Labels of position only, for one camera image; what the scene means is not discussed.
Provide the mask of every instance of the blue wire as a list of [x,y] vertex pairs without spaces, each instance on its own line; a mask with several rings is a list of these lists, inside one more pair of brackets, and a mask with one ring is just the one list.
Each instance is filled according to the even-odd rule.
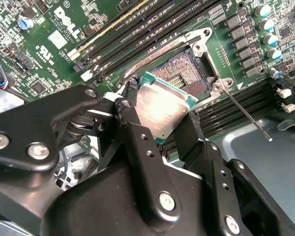
[[0,86],[3,86],[3,85],[5,85],[5,81],[3,81],[2,84],[0,84]]

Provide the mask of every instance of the white connector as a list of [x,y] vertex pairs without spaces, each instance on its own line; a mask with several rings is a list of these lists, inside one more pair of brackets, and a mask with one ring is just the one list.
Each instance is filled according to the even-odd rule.
[[286,89],[278,88],[276,91],[280,95],[280,97],[282,97],[283,99],[292,95],[292,91],[289,88],[286,88]]
[[285,105],[284,103],[282,103],[281,107],[287,113],[291,113],[291,112],[295,111],[295,104],[293,104],[293,103],[291,103],[289,105]]

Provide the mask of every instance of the white label sticker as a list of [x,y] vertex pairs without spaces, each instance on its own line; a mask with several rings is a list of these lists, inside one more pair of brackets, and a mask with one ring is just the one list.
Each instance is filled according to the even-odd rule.
[[56,30],[53,32],[48,39],[58,48],[61,49],[64,45],[66,45],[68,42],[65,40],[65,38],[61,35],[61,33]]

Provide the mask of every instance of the metal rod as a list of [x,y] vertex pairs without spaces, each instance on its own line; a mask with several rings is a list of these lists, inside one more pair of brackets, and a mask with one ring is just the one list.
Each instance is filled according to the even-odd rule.
[[231,96],[224,88],[225,87],[223,84],[223,91],[229,97],[229,99],[232,100],[232,102],[234,102],[236,106],[238,106],[238,108],[250,119],[250,121],[255,125],[255,127],[263,133],[263,135],[269,140],[269,142],[271,142],[273,139],[268,135],[268,133],[265,132],[264,129],[262,129],[262,127],[255,121],[255,119],[253,119],[252,116],[240,105],[240,103],[237,102],[236,99],[233,98],[233,96]]

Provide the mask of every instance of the electrolytic capacitor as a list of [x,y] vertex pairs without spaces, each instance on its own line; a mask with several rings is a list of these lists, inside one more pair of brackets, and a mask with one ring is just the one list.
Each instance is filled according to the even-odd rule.
[[276,70],[276,69],[274,69],[274,68],[271,68],[270,70],[269,70],[269,75],[272,77],[272,78],[274,78],[274,79],[278,79],[279,77],[281,77],[281,72],[280,71],[278,71],[278,70]]
[[264,43],[270,46],[275,46],[278,43],[278,41],[278,37],[272,33],[268,33],[264,36]]
[[272,58],[273,60],[279,60],[282,56],[282,52],[280,50],[272,48],[267,52],[267,56],[269,58]]
[[261,17],[267,17],[270,15],[271,7],[269,5],[260,4],[255,9],[255,15]]
[[274,21],[269,20],[269,19],[263,19],[259,23],[259,29],[261,30],[266,30],[266,31],[271,31],[274,27]]
[[27,17],[20,17],[18,19],[18,26],[22,30],[29,30],[29,29],[33,28],[34,21],[30,18],[27,18]]

